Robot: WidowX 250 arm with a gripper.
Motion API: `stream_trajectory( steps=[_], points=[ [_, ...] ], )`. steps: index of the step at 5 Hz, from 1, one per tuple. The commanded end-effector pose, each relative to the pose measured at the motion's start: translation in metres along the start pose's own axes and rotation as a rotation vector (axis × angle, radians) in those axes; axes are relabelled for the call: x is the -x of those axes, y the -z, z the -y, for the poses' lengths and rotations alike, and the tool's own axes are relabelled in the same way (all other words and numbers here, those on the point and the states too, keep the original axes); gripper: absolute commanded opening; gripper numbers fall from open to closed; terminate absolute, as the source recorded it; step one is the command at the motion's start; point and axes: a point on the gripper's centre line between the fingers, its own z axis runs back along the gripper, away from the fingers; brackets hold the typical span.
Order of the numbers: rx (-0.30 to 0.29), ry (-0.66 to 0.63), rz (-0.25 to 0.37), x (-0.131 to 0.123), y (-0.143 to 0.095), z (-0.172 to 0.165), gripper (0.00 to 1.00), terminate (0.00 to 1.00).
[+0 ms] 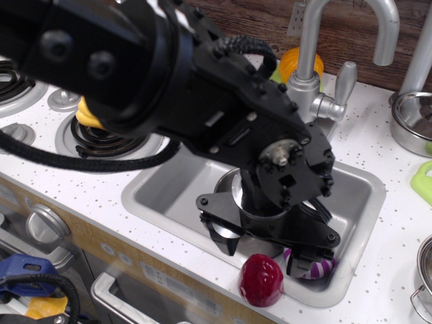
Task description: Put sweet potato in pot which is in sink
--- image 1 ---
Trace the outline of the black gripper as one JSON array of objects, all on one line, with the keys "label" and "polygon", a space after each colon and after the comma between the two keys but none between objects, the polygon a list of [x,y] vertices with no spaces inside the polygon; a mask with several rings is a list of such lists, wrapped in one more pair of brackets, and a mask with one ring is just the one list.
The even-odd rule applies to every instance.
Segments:
[{"label": "black gripper", "polygon": [[[331,250],[341,241],[340,235],[328,226],[331,213],[318,199],[300,203],[276,215],[258,216],[240,208],[230,193],[204,194],[196,199],[201,222],[218,249],[234,256],[240,238],[253,238],[284,247],[311,247]],[[314,261],[300,258],[292,251],[286,274],[301,276]]]}]

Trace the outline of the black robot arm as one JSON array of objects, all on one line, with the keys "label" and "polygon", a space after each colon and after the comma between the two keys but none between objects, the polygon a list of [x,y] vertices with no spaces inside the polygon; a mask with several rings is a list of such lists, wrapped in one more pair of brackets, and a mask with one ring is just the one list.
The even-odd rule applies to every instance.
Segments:
[{"label": "black robot arm", "polygon": [[318,201],[333,186],[331,147],[271,80],[276,58],[267,43],[227,37],[182,1],[2,1],[1,54],[19,73],[82,95],[106,130],[170,139],[158,155],[127,162],[83,162],[6,135],[3,149],[108,172],[162,164],[184,145],[240,170],[240,188],[196,200],[223,253],[233,255],[245,235],[289,248],[292,277],[333,258],[340,236]]}]

